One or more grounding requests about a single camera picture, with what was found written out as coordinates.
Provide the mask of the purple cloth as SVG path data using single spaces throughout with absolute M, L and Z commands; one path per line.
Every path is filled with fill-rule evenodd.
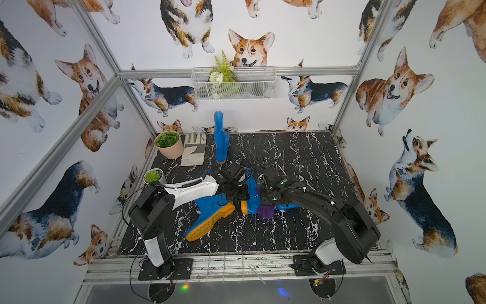
M 268 191 L 265 188 L 257 187 L 257 194 L 260 198 L 260 204 L 257 208 L 257 214 L 264 220 L 272 220 L 275 214 L 275 207 L 268 202 Z

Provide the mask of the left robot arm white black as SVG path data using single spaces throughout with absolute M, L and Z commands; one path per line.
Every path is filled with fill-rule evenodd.
M 130 208 L 129 217 L 143 239 L 149 261 L 158 268 L 172 259 L 164 233 L 178 207 L 191 201 L 197 203 L 201 215 L 187 233 L 187 240 L 195 241 L 235 210 L 234 201 L 248 199 L 246 179 L 226 179 L 213 172 L 178 184 L 148 184 Z

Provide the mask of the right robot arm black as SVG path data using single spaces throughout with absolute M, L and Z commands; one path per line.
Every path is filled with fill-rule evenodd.
M 261 174 L 263 205 L 294 204 L 324 220 L 330 239 L 314 248 L 310 257 L 325 267 L 340 260 L 360 264 L 380 238 L 380 232 L 360 202 L 348 203 L 328 196 L 290 177 L 274 179 Z

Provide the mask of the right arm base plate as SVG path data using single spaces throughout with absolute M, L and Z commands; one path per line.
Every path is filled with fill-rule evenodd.
M 317 276 L 325 275 L 344 275 L 346 268 L 342 261 L 333 262 L 330 265 L 321 263 L 316 257 L 311 255 L 294 255 L 292 263 L 289 266 L 294 270 L 295 275 L 299 276 Z

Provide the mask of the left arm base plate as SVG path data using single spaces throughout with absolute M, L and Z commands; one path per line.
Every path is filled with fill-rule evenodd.
M 149 260 L 145 260 L 140 268 L 138 280 L 187 280 L 191 278 L 193 262 L 192 258 L 172 258 L 155 267 Z

